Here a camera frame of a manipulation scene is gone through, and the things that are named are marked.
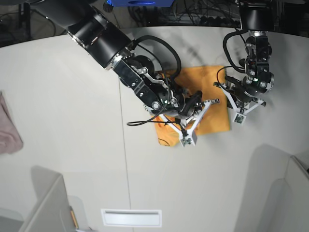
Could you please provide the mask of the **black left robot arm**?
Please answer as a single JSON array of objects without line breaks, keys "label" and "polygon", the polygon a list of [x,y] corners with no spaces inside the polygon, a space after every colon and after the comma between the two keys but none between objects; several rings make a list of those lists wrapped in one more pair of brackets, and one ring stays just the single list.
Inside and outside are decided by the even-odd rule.
[{"label": "black left robot arm", "polygon": [[[230,83],[225,90],[231,94],[236,107],[243,110],[250,102],[257,103],[257,96],[270,91],[274,86],[275,78],[269,65],[272,48],[267,37],[267,32],[274,30],[274,20],[270,0],[239,0],[238,3],[241,30],[224,37],[223,49],[231,67],[245,75],[242,80],[228,75],[225,77]],[[245,33],[249,34],[245,41],[247,56],[239,61],[238,67],[227,50],[227,41]]]}]

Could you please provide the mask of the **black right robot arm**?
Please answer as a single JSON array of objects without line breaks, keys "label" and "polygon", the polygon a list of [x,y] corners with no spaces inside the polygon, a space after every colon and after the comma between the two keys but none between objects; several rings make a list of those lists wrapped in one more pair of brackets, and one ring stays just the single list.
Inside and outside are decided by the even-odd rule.
[{"label": "black right robot arm", "polygon": [[[165,114],[180,122],[192,120],[201,113],[202,92],[198,90],[186,96],[175,82],[182,70],[181,60],[164,40],[151,35],[131,40],[86,0],[29,0],[27,3],[64,28],[100,66],[112,69],[153,116]],[[145,40],[158,42],[172,53],[177,65],[173,73],[156,71],[147,56],[134,53]]]}]

